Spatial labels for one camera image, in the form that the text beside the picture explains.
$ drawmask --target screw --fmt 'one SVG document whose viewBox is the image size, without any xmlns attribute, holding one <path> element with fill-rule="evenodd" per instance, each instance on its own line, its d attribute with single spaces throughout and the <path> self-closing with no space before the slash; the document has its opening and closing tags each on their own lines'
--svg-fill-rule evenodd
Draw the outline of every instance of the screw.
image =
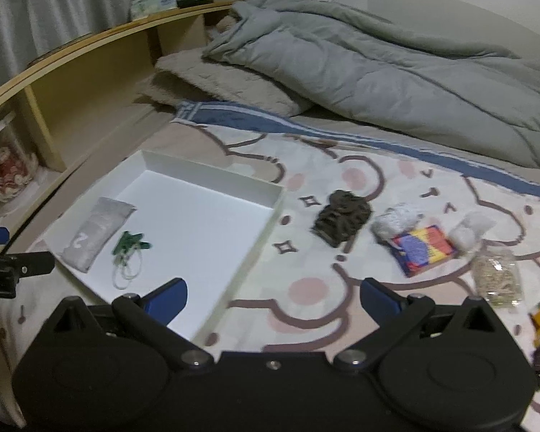
<svg viewBox="0 0 540 432">
<path fill-rule="evenodd" d="M 266 367 L 270 370 L 278 370 L 282 364 L 278 360 L 268 360 Z"/>
<path fill-rule="evenodd" d="M 341 360 L 348 365 L 360 365 L 366 360 L 366 353 L 358 349 L 346 349 L 338 354 L 338 360 Z"/>
<path fill-rule="evenodd" d="M 182 362 L 188 364 L 189 366 L 202 367 L 208 363 L 208 361 L 210 360 L 210 356 L 204 351 L 193 349 L 191 351 L 186 351 L 185 353 L 183 353 L 182 356 L 180 356 L 180 359 L 182 360 Z"/>
</svg>

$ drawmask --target white box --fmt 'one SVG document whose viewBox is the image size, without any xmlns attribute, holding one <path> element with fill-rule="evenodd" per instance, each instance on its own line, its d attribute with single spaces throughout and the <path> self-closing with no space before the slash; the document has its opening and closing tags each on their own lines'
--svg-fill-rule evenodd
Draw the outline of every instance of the white box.
<svg viewBox="0 0 540 432">
<path fill-rule="evenodd" d="M 106 302 L 150 293 L 173 278 L 188 284 L 185 309 L 168 325 L 202 344 L 242 283 L 280 214 L 282 187 L 149 151 L 138 151 L 92 186 L 50 226 L 44 240 L 58 258 L 98 198 L 137 210 L 111 237 L 88 273 L 65 265 Z M 112 283 L 112 249 L 123 231 L 144 233 L 140 275 L 125 290 Z"/>
</svg>

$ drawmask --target patterned blanket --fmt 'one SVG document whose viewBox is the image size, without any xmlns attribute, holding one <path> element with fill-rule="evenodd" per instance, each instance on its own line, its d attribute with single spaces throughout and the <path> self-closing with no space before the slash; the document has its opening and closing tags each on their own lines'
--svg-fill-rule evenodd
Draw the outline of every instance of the patterned blanket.
<svg viewBox="0 0 540 432">
<path fill-rule="evenodd" d="M 223 350 L 312 351 L 328 356 L 377 325 L 361 308 L 359 285 L 375 277 L 399 294 L 459 304 L 473 293 L 471 258 L 458 258 L 414 278 L 378 245 L 368 225 L 333 249 L 309 232 L 336 189 L 370 200 L 374 214 L 399 202 L 425 213 L 421 225 L 450 231 L 469 211 L 496 222 L 485 238 L 504 242 L 519 260 L 525 301 L 499 316 L 527 356 L 534 330 L 527 310 L 540 300 L 540 197 L 513 192 L 436 163 L 368 145 L 300 134 L 252 132 L 177 119 L 143 149 L 202 162 L 283 185 L 284 210 L 259 261 L 206 341 Z M 540 393 L 525 418 L 540 432 Z"/>
</svg>

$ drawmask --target bed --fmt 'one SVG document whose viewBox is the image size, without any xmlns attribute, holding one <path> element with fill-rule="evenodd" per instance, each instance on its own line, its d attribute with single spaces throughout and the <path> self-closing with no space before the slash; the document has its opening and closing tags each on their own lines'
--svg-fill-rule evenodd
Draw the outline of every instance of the bed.
<svg viewBox="0 0 540 432">
<path fill-rule="evenodd" d="M 535 44 L 526 46 L 534 51 L 538 47 Z M 148 83 L 153 82 L 154 78 L 146 80 L 141 91 L 147 93 Z M 246 82 L 255 85 L 258 75 L 248 73 Z M 306 184 L 301 176 L 315 176 L 319 170 L 323 170 L 323 166 L 330 164 L 331 167 L 338 167 L 337 180 L 341 187 L 354 187 L 357 192 L 372 194 L 374 200 L 384 192 L 384 187 L 380 186 L 381 168 L 386 173 L 386 178 L 392 178 L 387 180 L 388 183 L 404 183 L 404 187 L 416 189 L 416 193 L 420 189 L 417 199 L 436 199 L 428 213 L 426 225 L 437 223 L 438 220 L 448 230 L 455 224 L 457 216 L 476 205 L 486 208 L 488 212 L 497 213 L 501 227 L 495 229 L 488 238 L 501 240 L 509 235 L 510 240 L 519 246 L 524 271 L 532 274 L 536 281 L 536 284 L 532 284 L 533 290 L 528 295 L 528 301 L 540 296 L 540 234 L 531 230 L 535 226 L 540 227 L 540 168 L 517 166 L 499 159 L 416 139 L 396 131 L 349 121 L 319 106 L 308 108 L 309 104 L 303 96 L 284 90 L 280 85 L 271 82 L 272 87 L 269 88 L 267 83 L 262 84 L 265 87 L 261 88 L 262 91 L 255 90 L 254 101 L 251 96 L 251 105 L 254 102 L 255 107 L 263 109 L 267 113 L 267 120 L 268 116 L 274 117 L 269 120 L 272 128 L 286 124 L 289 128 L 300 128 L 299 131 L 267 131 L 258 126 L 253 133 L 255 128 L 252 123 L 244 123 L 237 128 L 235 123 L 220 123 L 219 120 L 208 120 L 210 117 L 207 116 L 194 118 L 186 115 L 184 112 L 198 112 L 200 102 L 228 96 L 228 92 L 205 92 L 184 83 L 183 79 L 178 79 L 174 89 L 168 89 L 167 93 L 162 92 L 168 98 L 158 100 L 174 103 L 177 107 L 180 107 L 182 99 L 190 98 L 198 103 L 189 102 L 183 105 L 186 111 L 183 109 L 182 113 L 178 114 L 171 106 L 155 105 L 156 112 L 160 115 L 159 128 L 162 129 L 143 144 L 136 144 L 137 136 L 132 135 L 131 142 L 128 147 L 124 146 L 125 149 L 111 154 L 107 152 L 102 157 L 90 157 L 34 217 L 11 251 L 26 250 L 30 246 L 41 249 L 40 234 L 72 203 L 81 190 L 118 164 L 124 156 L 138 148 L 144 148 L 211 163 L 238 173 L 254 174 L 261 179 L 284 184 L 292 194 L 290 206 L 298 207 L 292 208 L 291 213 L 282 217 L 276 229 L 277 234 L 268 243 L 266 253 L 262 255 L 258 266 L 272 264 L 276 265 L 276 268 L 282 268 L 283 265 L 292 265 L 292 261 L 287 259 L 297 258 L 294 260 L 295 265 L 300 268 L 309 258 L 308 251 L 302 248 L 306 246 L 314 248 L 315 251 L 316 243 L 308 242 L 309 237 L 306 234 L 309 233 L 303 232 L 318 208 L 312 200 L 322 204 L 323 195 L 331 185 L 322 184 L 315 193 L 306 193 Z M 159 83 L 158 88 L 163 87 L 164 84 Z M 243 91 L 233 92 L 231 95 L 235 97 L 229 100 L 243 102 L 243 94 Z M 338 134 L 343 134 L 343 138 L 333 140 L 333 135 Z M 357 142 L 358 137 L 366 138 L 369 143 Z M 400 145 L 406 149 L 396 152 L 390 148 L 392 145 Z M 286 152 L 294 147 L 297 148 L 296 151 L 303 149 L 304 154 L 312 158 L 315 164 L 313 168 L 304 169 L 297 164 L 295 156 L 298 153 Z M 340 162 L 346 157 L 353 158 Z M 464 170 L 467 173 L 441 164 L 440 161 L 444 158 L 454 158 L 457 164 L 466 167 Z M 102 168 L 99 167 L 101 161 L 104 164 Z M 384 165 L 377 164 L 376 168 L 372 167 L 372 162 L 383 162 Z M 300 171 L 293 173 L 297 167 Z M 486 175 L 476 177 L 478 172 Z M 489 185 L 487 181 L 496 183 L 496 186 Z M 454 196 L 445 192 L 451 185 L 453 188 L 450 193 L 465 190 L 462 204 L 454 203 Z M 391 195 L 396 199 L 395 195 L 399 194 L 400 189 L 398 187 L 392 190 Z M 433 190 L 441 190 L 441 194 L 435 195 Z M 427 193 L 429 195 L 422 198 L 422 195 Z M 386 197 L 378 206 L 382 208 L 386 203 L 392 204 L 391 202 L 392 199 Z M 293 217 L 299 219 L 300 224 L 296 223 L 292 227 Z M 275 285 L 268 285 L 261 280 L 262 270 L 254 270 L 248 284 L 241 288 L 230 304 L 219 327 L 204 340 L 204 346 L 214 354 L 219 354 L 222 349 L 326 349 L 328 353 L 332 353 L 350 344 L 356 337 L 363 336 L 375 326 L 372 320 L 364 317 L 359 310 L 355 294 L 355 283 L 359 277 L 355 278 L 352 274 L 355 275 L 360 264 L 364 263 L 364 255 L 359 255 L 359 249 L 366 248 L 370 243 L 354 242 L 353 247 L 335 252 L 324 251 L 324 248 L 320 247 L 320 252 L 324 254 L 321 264 L 324 271 L 328 271 L 324 278 L 316 277 L 315 274 L 300 278 L 299 275 L 286 273 L 283 280 Z M 387 262 L 384 255 L 378 256 L 380 261 Z M 423 280 L 412 283 L 394 280 L 396 275 L 392 271 L 390 273 L 393 276 L 386 281 L 390 287 L 403 293 L 422 290 L 435 297 L 439 303 L 459 303 L 472 292 L 468 261 L 453 262 L 436 273 L 426 275 Z M 21 282 L 19 294 L 15 302 L 0 301 L 0 354 L 6 359 L 0 371 L 0 375 L 5 379 L 0 384 L 0 398 L 7 410 L 0 408 L 0 418 L 10 417 L 22 424 L 23 419 L 9 396 L 9 371 L 61 297 L 79 294 L 92 303 L 98 302 L 98 299 L 61 268 L 57 268 L 48 277 Z M 519 313 L 508 314 L 504 322 L 511 330 L 516 326 L 521 327 L 520 333 L 516 335 L 517 342 L 530 353 L 532 328 L 524 309 L 522 306 Z M 528 430 L 540 431 L 540 393 L 528 412 L 525 426 Z"/>
</svg>

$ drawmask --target folded duvet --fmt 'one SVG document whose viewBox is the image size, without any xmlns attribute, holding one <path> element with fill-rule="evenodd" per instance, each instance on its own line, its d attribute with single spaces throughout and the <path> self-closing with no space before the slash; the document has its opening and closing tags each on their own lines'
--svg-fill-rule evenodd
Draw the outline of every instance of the folded duvet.
<svg viewBox="0 0 540 432">
<path fill-rule="evenodd" d="M 250 0 L 204 55 L 344 117 L 540 168 L 540 62 L 405 30 L 337 3 Z"/>
</svg>

